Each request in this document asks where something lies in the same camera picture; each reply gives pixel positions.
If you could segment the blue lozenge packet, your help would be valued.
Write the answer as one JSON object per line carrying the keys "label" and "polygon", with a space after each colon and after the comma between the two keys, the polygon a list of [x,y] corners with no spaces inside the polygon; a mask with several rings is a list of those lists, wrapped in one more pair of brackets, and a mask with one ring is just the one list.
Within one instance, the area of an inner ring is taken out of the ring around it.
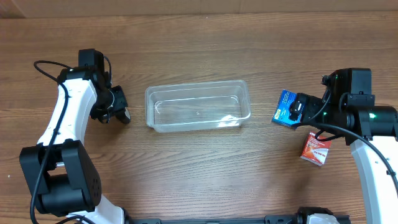
{"label": "blue lozenge packet", "polygon": [[272,122],[291,127],[291,125],[299,123],[299,116],[297,119],[290,119],[291,112],[289,110],[291,104],[295,101],[297,94],[288,90],[282,90],[277,104],[276,111],[272,117]]}

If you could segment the clear plastic container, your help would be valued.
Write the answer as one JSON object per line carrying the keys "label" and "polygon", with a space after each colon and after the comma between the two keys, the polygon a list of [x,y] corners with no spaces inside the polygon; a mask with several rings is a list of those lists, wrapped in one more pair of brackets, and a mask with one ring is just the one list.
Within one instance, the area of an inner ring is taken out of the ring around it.
{"label": "clear plastic container", "polygon": [[243,80],[150,86],[146,123],[158,133],[239,127],[251,117]]}

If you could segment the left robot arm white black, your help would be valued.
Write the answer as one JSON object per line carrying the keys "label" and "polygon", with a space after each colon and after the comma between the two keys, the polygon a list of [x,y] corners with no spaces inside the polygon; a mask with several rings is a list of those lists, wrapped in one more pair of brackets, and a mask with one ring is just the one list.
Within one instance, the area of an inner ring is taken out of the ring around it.
{"label": "left robot arm white black", "polygon": [[31,194],[30,219],[37,223],[39,212],[63,223],[132,223],[124,208],[103,195],[100,175],[84,147],[89,119],[131,121],[123,89],[112,85],[111,62],[100,51],[83,49],[76,67],[62,67],[50,122],[37,144],[19,156]]}

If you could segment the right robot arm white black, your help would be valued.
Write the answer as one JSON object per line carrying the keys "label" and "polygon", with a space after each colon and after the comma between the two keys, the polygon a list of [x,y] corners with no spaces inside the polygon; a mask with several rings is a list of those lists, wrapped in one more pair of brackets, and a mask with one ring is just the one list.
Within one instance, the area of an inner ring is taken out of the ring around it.
{"label": "right robot arm white black", "polygon": [[368,68],[336,70],[322,85],[322,98],[296,95],[289,106],[292,127],[344,138],[358,169],[366,221],[397,223],[397,110],[375,104]]}

